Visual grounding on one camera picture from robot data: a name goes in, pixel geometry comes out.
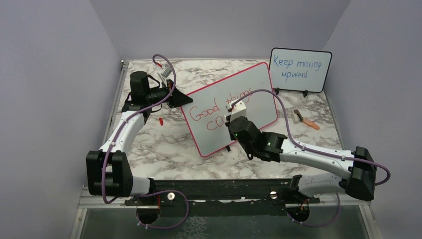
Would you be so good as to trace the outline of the black framed whiteboard with writing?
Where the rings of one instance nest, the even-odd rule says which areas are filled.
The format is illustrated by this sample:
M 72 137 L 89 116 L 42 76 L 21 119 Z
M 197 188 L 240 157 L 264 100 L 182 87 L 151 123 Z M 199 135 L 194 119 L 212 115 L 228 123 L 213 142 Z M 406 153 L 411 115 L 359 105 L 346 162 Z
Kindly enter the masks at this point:
M 273 48 L 269 61 L 273 90 L 302 92 L 304 97 L 322 92 L 331 60 L 329 51 Z

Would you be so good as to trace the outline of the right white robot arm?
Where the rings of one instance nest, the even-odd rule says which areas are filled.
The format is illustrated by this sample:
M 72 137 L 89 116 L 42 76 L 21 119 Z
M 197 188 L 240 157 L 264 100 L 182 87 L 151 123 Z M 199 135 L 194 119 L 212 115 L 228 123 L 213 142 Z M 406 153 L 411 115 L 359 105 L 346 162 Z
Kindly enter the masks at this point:
M 287 189 L 292 202 L 326 193 L 345 193 L 362 201 L 374 199 L 377 166 L 364 147 L 358 146 L 354 151 L 332 150 L 293 143 L 286 135 L 260 131 L 246 117 L 225 125 L 230 138 L 239 142 L 250 160 L 296 163 L 324 171 L 320 175 L 295 176 Z

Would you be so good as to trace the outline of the red framed whiteboard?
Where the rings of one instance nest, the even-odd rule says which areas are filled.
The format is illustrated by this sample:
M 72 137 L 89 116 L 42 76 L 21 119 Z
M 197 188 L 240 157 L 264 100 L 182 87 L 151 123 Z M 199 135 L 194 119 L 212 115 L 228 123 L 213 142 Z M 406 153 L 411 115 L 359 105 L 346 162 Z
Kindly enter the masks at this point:
M 243 98 L 247 118 L 259 129 L 278 119 L 276 102 L 264 90 L 271 90 L 269 66 L 260 62 L 238 73 L 188 94 L 193 102 L 182 106 L 182 113 L 201 157 L 208 157 L 234 142 L 225 126 L 227 106 Z

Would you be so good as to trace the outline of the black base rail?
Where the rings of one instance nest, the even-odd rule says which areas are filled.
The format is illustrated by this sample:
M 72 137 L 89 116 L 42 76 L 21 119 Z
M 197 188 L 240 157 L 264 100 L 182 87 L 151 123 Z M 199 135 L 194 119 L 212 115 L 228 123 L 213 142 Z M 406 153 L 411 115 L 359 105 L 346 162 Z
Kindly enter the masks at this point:
M 311 207 L 335 206 L 334 194 L 305 198 L 293 187 L 297 179 L 155 180 L 151 192 L 133 196 L 125 206 L 161 217 L 285 216 Z

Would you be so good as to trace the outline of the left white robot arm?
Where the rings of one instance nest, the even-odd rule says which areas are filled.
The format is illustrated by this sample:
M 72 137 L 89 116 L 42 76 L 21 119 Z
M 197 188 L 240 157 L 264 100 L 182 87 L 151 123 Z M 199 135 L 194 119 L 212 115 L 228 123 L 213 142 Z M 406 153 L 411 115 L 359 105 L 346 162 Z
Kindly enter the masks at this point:
M 104 199 L 137 195 L 147 205 L 156 200 L 157 192 L 151 187 L 151 179 L 133 176 L 127 155 L 153 107 L 167 104 L 173 109 L 190 104 L 193 99 L 180 92 L 170 79 L 152 88 L 149 85 L 152 79 L 144 71 L 130 74 L 131 91 L 121 109 L 116 129 L 99 150 L 88 152 L 86 167 L 91 195 Z

